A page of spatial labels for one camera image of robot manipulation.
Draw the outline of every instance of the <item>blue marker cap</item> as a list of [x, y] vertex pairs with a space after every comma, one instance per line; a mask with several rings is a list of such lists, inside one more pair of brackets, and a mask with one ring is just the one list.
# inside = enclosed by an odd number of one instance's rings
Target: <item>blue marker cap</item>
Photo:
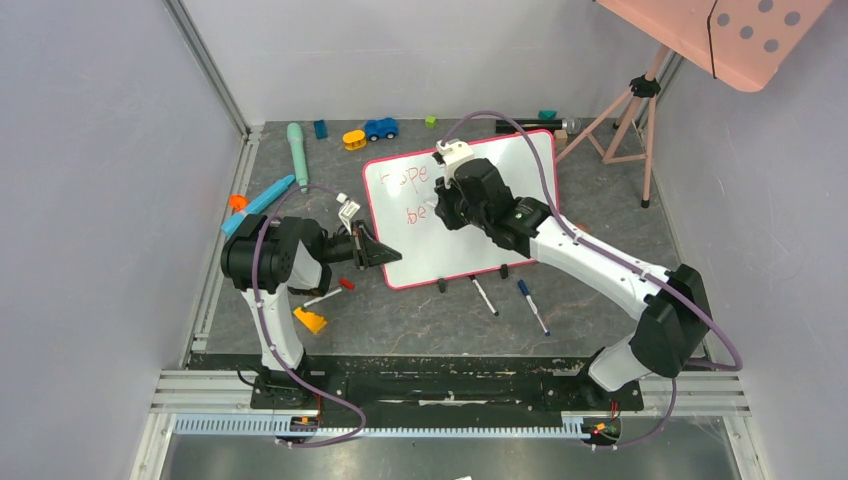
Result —
[[530, 290], [527, 290], [527, 284], [525, 284], [525, 283], [524, 283], [524, 280], [519, 280], [519, 281], [518, 281], [518, 288], [521, 290], [521, 293], [522, 293], [525, 297], [529, 297], [529, 296], [530, 296]]

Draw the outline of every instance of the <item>red object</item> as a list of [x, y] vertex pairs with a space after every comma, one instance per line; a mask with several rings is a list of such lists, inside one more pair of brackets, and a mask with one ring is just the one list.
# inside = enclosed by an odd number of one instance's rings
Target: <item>red object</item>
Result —
[[228, 203], [235, 211], [240, 212], [247, 207], [248, 201], [244, 195], [230, 195], [230, 201]]
[[339, 277], [339, 285], [345, 287], [348, 290], [353, 290], [354, 288], [356, 288], [356, 285], [354, 285], [353, 282], [344, 277]]

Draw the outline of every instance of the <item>teal cylinder toy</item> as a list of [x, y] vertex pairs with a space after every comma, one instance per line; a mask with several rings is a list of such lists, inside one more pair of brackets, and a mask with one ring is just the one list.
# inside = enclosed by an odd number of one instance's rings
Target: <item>teal cylinder toy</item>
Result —
[[303, 130], [297, 123], [290, 123], [286, 129], [286, 137], [292, 147], [292, 161], [294, 162], [294, 176], [298, 185], [309, 183], [309, 174], [306, 171], [306, 153], [303, 151]]

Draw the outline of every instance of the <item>white marker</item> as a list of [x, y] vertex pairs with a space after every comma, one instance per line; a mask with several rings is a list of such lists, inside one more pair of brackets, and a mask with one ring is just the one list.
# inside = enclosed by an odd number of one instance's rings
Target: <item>white marker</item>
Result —
[[342, 287], [338, 287], [338, 288], [336, 288], [335, 290], [331, 290], [331, 291], [327, 292], [327, 293], [326, 293], [323, 297], [313, 298], [312, 300], [310, 300], [310, 301], [308, 301], [308, 302], [304, 303], [303, 305], [301, 305], [301, 307], [302, 307], [302, 308], [306, 308], [306, 307], [308, 307], [308, 306], [310, 306], [310, 305], [314, 305], [314, 304], [316, 304], [316, 303], [320, 302], [321, 300], [324, 300], [325, 298], [330, 298], [330, 297], [332, 297], [333, 295], [335, 295], [335, 294], [337, 294], [337, 293], [339, 293], [339, 292], [341, 292], [341, 291], [342, 291]]
[[490, 302], [490, 301], [489, 301], [489, 296], [488, 296], [488, 295], [486, 295], [486, 292], [485, 292], [485, 291], [483, 291], [483, 287], [481, 287], [481, 286], [480, 286], [480, 282], [478, 282], [478, 281], [477, 281], [477, 277], [475, 277], [474, 275], [471, 275], [471, 276], [470, 276], [470, 277], [468, 277], [468, 278], [470, 278], [470, 279], [471, 279], [471, 281], [472, 281], [472, 282], [474, 282], [474, 286], [475, 286], [475, 287], [477, 287], [477, 291], [478, 291], [478, 292], [480, 292], [480, 296], [481, 296], [481, 297], [483, 297], [483, 300], [485, 300], [485, 301], [486, 301], [486, 305], [488, 305], [488, 306], [489, 306], [489, 310], [491, 310], [491, 311], [492, 311], [492, 313], [494, 313], [494, 314], [495, 314], [495, 316], [497, 317], [497, 316], [498, 316], [498, 311], [497, 311], [497, 310], [495, 310], [495, 306], [494, 306], [494, 305], [492, 305], [492, 302]]

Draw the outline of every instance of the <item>whiteboard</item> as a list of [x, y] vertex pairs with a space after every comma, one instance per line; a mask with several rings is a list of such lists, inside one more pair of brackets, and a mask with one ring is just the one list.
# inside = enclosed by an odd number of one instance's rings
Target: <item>whiteboard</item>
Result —
[[[542, 159], [548, 191], [558, 202], [553, 135], [546, 130], [529, 135]], [[520, 135], [470, 144], [475, 157], [488, 158], [500, 171], [514, 196], [544, 201], [536, 161]], [[444, 174], [444, 167], [433, 159], [434, 151], [372, 160], [362, 169], [377, 239], [403, 255], [402, 260], [383, 265], [386, 284], [409, 288], [531, 262], [497, 247], [472, 225], [454, 231], [445, 228], [434, 211], [436, 178]]]

